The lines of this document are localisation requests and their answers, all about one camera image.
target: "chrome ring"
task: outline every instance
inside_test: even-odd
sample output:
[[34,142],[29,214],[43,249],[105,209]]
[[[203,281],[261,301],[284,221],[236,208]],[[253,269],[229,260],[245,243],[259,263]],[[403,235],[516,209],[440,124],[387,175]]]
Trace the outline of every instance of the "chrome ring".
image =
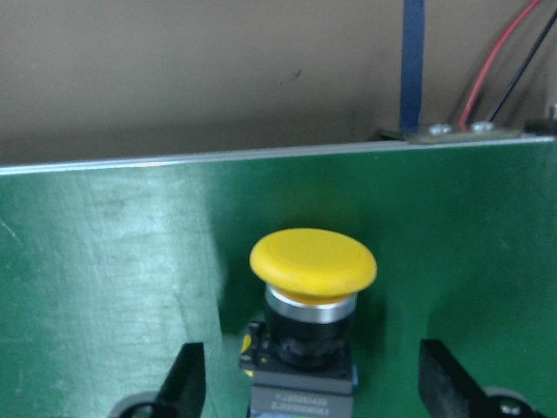
[[356,293],[346,299],[325,305],[306,305],[290,300],[274,287],[267,285],[265,300],[269,307],[277,314],[291,320],[310,322],[313,324],[330,324],[342,320],[356,308]]

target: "bolt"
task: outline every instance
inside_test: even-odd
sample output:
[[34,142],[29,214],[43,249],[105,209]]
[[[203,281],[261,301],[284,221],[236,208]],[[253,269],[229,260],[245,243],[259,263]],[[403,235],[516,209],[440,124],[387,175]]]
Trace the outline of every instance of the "bolt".
[[513,398],[503,398],[499,402],[499,408],[505,415],[519,416],[522,414],[520,404]]
[[472,126],[470,126],[470,130],[474,133],[490,132],[493,129],[495,129],[495,124],[493,122],[489,122],[486,120],[481,120],[480,122],[474,122]]
[[153,416],[153,407],[146,405],[144,407],[136,408],[131,413],[131,418],[151,418]]
[[446,135],[447,133],[451,133],[453,131],[453,127],[449,124],[436,124],[429,127],[429,133],[437,137],[439,135]]

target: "wall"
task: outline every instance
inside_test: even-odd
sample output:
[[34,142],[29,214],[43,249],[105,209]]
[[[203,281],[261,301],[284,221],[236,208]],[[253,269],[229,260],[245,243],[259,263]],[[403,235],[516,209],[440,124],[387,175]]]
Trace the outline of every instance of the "wall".
[[[426,2],[424,123],[454,120],[525,3]],[[402,4],[2,1],[0,162],[366,140],[398,124]],[[551,8],[503,50],[476,116]],[[554,45],[552,33],[503,123],[544,110]]]

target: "red wire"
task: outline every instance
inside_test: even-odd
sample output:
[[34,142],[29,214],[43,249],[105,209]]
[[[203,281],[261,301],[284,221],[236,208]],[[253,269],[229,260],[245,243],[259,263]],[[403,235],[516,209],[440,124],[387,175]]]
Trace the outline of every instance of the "red wire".
[[524,20],[524,18],[526,16],[528,16],[528,14],[533,9],[535,9],[538,6],[538,4],[540,4],[540,3],[541,3],[541,0],[533,0],[528,6],[526,6],[524,8],[524,10],[505,29],[503,34],[497,40],[497,43],[495,43],[495,46],[493,47],[493,49],[489,53],[489,56],[487,57],[486,62],[484,63],[483,67],[481,67],[480,74],[478,75],[478,78],[476,79],[476,82],[473,85],[472,91],[470,92],[470,96],[468,97],[468,100],[466,101],[466,105],[464,106],[464,110],[462,111],[462,114],[460,115],[460,119],[459,119],[460,129],[462,129],[462,130],[466,129],[466,123],[468,122],[468,118],[470,117],[470,111],[472,111],[472,108],[476,104],[476,100],[478,98],[478,95],[480,94],[481,87],[483,86],[484,82],[486,81],[487,73],[489,72],[489,69],[491,68],[491,66],[493,64],[493,61],[495,60],[495,57],[497,57],[497,54],[499,53],[501,47],[503,46],[503,44],[505,44],[505,42],[508,40],[508,38],[514,32],[516,27],[520,24],[520,22],[522,22]]

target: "yellow mushroom button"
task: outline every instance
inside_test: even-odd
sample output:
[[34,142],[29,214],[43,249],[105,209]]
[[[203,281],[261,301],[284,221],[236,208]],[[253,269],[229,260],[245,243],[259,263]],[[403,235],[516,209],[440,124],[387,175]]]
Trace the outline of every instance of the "yellow mushroom button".
[[377,264],[360,242],[323,229],[271,233],[252,249],[253,272],[281,293],[315,304],[342,299],[372,284]]

